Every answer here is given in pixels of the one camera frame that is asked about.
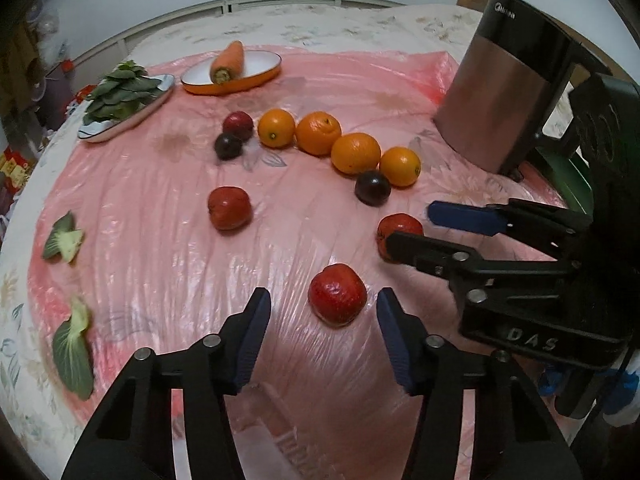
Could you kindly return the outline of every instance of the floral tablecloth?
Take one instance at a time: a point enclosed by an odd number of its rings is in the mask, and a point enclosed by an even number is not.
[[[329,6],[277,6],[206,17],[167,27],[143,40],[131,58],[143,65],[217,50],[232,39],[316,52],[445,50],[458,62],[480,13],[428,5],[382,10]],[[32,458],[49,478],[61,476],[82,428],[66,408],[42,363],[40,337],[27,298],[34,229],[56,177],[76,145],[84,106],[61,127],[17,203],[0,254],[0,408]],[[545,133],[558,136],[570,121],[566,94]]]

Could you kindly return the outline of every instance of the oval plate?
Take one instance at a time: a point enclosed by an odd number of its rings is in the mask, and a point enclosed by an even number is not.
[[[268,50],[247,50],[244,53],[242,77],[216,85],[211,82],[209,69],[212,58],[188,68],[180,81],[184,89],[196,95],[226,95],[242,92],[270,81],[280,73],[282,58]]]
[[[113,137],[118,136],[122,132],[138,126],[149,117],[149,115],[158,110],[169,98],[169,95],[171,95],[174,89],[175,77],[171,74],[160,74],[151,77],[162,80],[158,85],[158,89],[162,91],[162,94],[158,96],[155,101],[141,108],[130,118],[122,122],[109,120],[101,123],[90,123],[87,126],[80,126],[78,139],[84,140],[85,142],[104,142],[105,140],[113,139]]]

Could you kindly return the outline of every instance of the red apple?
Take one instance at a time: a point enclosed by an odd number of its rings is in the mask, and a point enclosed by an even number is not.
[[[424,235],[424,229],[419,220],[406,213],[396,213],[395,215],[385,216],[378,224],[376,232],[376,241],[378,242],[378,252],[383,260],[392,262],[386,252],[386,238],[394,231],[402,231],[403,233],[412,233],[415,235]]]
[[[325,267],[309,285],[308,299],[322,321],[334,328],[348,325],[367,304],[367,289],[351,267]]]
[[[214,189],[207,200],[209,219],[220,231],[238,229],[251,220],[251,201],[244,189],[223,186]]]
[[[247,142],[254,134],[254,120],[245,112],[233,112],[222,123],[222,133],[232,134]]]

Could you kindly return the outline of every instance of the orange fruit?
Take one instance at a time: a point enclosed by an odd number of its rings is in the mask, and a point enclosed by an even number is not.
[[[380,145],[367,134],[347,134],[334,142],[331,162],[346,174],[359,174],[375,170],[380,162]]]
[[[402,146],[389,148],[380,159],[380,172],[396,187],[412,186],[420,176],[420,167],[420,157]]]
[[[258,123],[258,138],[270,148],[288,146],[295,133],[296,121],[289,112],[280,108],[266,112]]]
[[[338,120],[325,112],[310,113],[296,126],[298,147],[310,155],[329,155],[331,147],[341,135]]]

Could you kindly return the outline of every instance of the bolt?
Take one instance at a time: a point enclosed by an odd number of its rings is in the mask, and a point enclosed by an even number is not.
[[[466,294],[466,298],[471,303],[482,303],[483,301],[485,301],[488,298],[488,296],[487,296],[486,292],[484,290],[482,290],[482,288],[472,288]]]
[[[509,361],[509,359],[511,359],[511,356],[504,350],[496,350],[492,354],[492,356],[494,359],[500,361],[501,363],[506,363]]]
[[[441,346],[444,345],[444,339],[441,338],[439,335],[429,335],[427,336],[427,345],[430,346],[431,348],[440,348]]]
[[[463,251],[453,253],[453,259],[457,262],[465,262],[469,259],[469,253],[464,253]]]
[[[151,348],[147,348],[145,346],[144,348],[138,348],[135,354],[133,354],[133,357],[135,357],[138,361],[144,361],[145,359],[148,359],[150,355]]]
[[[202,340],[202,344],[204,346],[206,346],[207,348],[215,348],[221,342],[222,342],[222,339],[220,339],[220,336],[218,334],[206,335],[206,336],[204,336],[204,339]]]

